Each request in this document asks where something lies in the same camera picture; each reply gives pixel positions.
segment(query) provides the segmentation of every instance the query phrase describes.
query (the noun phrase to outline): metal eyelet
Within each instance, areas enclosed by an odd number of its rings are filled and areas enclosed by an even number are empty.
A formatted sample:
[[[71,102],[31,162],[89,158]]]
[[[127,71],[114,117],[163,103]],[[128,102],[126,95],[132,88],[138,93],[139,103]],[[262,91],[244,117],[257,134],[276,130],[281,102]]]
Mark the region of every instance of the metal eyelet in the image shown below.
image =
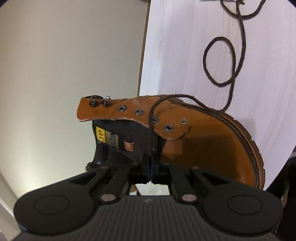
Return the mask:
[[[174,130],[174,127],[170,124],[165,125],[165,131],[172,132]]]
[[[152,122],[153,123],[158,123],[159,122],[159,119],[156,116],[153,116],[152,117]]]
[[[110,98],[110,96],[105,96],[103,98],[102,103],[103,103],[103,106],[109,107],[111,105],[111,98]]]
[[[96,96],[92,96],[91,98],[90,98],[90,100],[89,100],[89,105],[91,106],[91,107],[97,107],[98,106],[98,102],[97,102],[97,100],[96,100]]]
[[[140,109],[135,109],[135,114],[136,115],[143,115],[144,114],[144,111],[143,110],[140,110]]]
[[[128,109],[128,107],[127,107],[126,105],[124,105],[124,104],[118,107],[118,110],[119,110],[120,112],[124,112],[124,111],[126,111],[127,109]]]

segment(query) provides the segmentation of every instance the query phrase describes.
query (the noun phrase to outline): orange leather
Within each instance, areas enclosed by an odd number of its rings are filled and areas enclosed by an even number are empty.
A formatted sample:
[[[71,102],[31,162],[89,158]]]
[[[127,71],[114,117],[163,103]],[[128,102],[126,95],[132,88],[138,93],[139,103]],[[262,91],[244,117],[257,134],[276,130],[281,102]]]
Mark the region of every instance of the orange leather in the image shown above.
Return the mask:
[[[133,151],[133,143],[124,141],[124,148],[127,151]]]
[[[102,104],[91,107],[89,99],[81,99],[77,117],[80,121],[126,119],[148,128],[150,108],[159,98],[139,96],[112,100],[110,107],[104,107]],[[120,112],[120,105],[126,105],[128,109]],[[136,115],[136,109],[143,110],[144,114]],[[179,99],[166,100],[159,104],[154,116],[159,119],[159,122],[154,124],[154,131],[167,140],[161,162],[175,163],[184,169],[199,166],[242,183],[263,188],[265,171],[259,150],[249,133],[231,116],[225,113],[212,115]],[[166,124],[172,125],[174,130],[165,131]]]

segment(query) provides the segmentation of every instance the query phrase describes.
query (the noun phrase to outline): white wooden surface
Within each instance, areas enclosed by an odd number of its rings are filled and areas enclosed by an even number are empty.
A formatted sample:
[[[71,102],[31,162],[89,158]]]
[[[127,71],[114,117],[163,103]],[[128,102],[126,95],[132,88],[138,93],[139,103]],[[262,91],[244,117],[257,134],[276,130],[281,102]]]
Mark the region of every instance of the white wooden surface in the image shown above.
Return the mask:
[[[241,13],[252,13],[259,2],[245,0]],[[225,4],[235,12],[235,2]],[[296,144],[296,8],[288,0],[267,0],[259,15],[245,20],[244,26],[247,51],[227,113],[257,143],[267,188]],[[206,46],[218,36],[231,40],[238,60],[239,24],[220,1],[152,0],[140,95],[185,93],[222,108],[229,86],[214,86],[202,66]],[[229,79],[231,56],[226,44],[214,44],[207,66],[218,82]]]

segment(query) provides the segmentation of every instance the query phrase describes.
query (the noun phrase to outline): yellow label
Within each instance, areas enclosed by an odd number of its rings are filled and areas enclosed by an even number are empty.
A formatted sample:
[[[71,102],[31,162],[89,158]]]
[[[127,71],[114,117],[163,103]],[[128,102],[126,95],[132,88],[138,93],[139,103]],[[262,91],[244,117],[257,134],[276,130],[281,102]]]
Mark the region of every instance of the yellow label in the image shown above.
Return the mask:
[[[96,136],[99,141],[106,143],[105,130],[96,126]]]

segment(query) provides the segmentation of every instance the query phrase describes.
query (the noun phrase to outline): dark brown shoelace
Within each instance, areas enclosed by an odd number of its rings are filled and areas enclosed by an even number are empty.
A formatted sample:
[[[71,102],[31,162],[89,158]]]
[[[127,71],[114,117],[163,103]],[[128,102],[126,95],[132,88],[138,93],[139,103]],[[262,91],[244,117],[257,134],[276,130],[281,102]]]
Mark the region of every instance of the dark brown shoelace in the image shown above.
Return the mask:
[[[167,95],[165,97],[160,98],[158,101],[156,101],[154,103],[154,105],[151,107],[150,112],[149,112],[149,130],[150,130],[149,131],[149,135],[150,135],[149,138],[150,138],[150,150],[151,150],[150,153],[153,153],[152,133],[153,133],[154,126],[153,126],[152,118],[153,118],[153,115],[154,115],[154,110],[155,110],[155,108],[160,103],[164,102],[165,100],[171,99],[171,98],[181,98],[181,97],[189,98],[189,99],[193,100],[195,103],[197,103],[198,105],[200,105],[201,107],[203,107],[204,109],[206,109],[207,111],[212,112],[213,114],[220,114],[222,112],[225,112],[228,109],[228,107],[230,106],[231,100],[232,100],[232,96],[233,96],[235,78],[238,76],[239,72],[242,69],[242,65],[243,65],[243,62],[244,62],[244,56],[245,56],[245,53],[246,53],[246,33],[245,33],[245,30],[244,30],[244,23],[243,23],[243,21],[255,17],[260,12],[260,10],[261,10],[261,8],[262,8],[262,6],[263,6],[263,4],[265,2],[266,2],[266,0],[262,0],[260,2],[260,4],[259,4],[258,8],[253,13],[248,14],[248,15],[241,15],[240,10],[239,10],[239,5],[240,4],[243,4],[244,5],[243,0],[237,0],[236,1],[236,10],[237,10],[237,13],[236,14],[233,13],[232,11],[230,11],[225,6],[223,0],[220,0],[221,6],[223,7],[223,9],[230,16],[236,18],[238,20],[238,22],[239,22],[239,26],[240,26],[240,30],[241,30],[241,36],[242,36],[242,52],[241,52],[241,57],[240,57],[240,60],[239,60],[237,69],[235,69],[236,57],[235,57],[235,50],[234,50],[234,47],[233,47],[232,43],[230,42],[229,39],[227,39],[225,37],[216,37],[206,47],[205,52],[204,52],[204,55],[203,55],[203,58],[202,58],[202,63],[203,63],[203,67],[204,67],[204,70],[205,70],[205,73],[206,73],[207,77],[209,78],[209,80],[214,85],[216,85],[218,87],[225,87],[227,85],[230,85],[227,103],[226,103],[226,105],[222,109],[215,110],[215,109],[212,109],[212,108],[206,106],[201,101],[199,101],[198,99],[196,99],[194,96],[191,96],[191,95],[173,94],[173,95]],[[218,83],[216,80],[213,79],[213,77],[210,75],[210,73],[209,73],[209,71],[207,69],[207,64],[206,64],[207,54],[208,54],[210,48],[214,45],[214,43],[216,43],[218,41],[223,41],[223,42],[225,42],[229,46],[230,52],[231,52],[231,56],[232,56],[232,68],[231,68],[232,76],[230,77],[229,80],[227,80],[227,81],[225,81],[223,83]]]

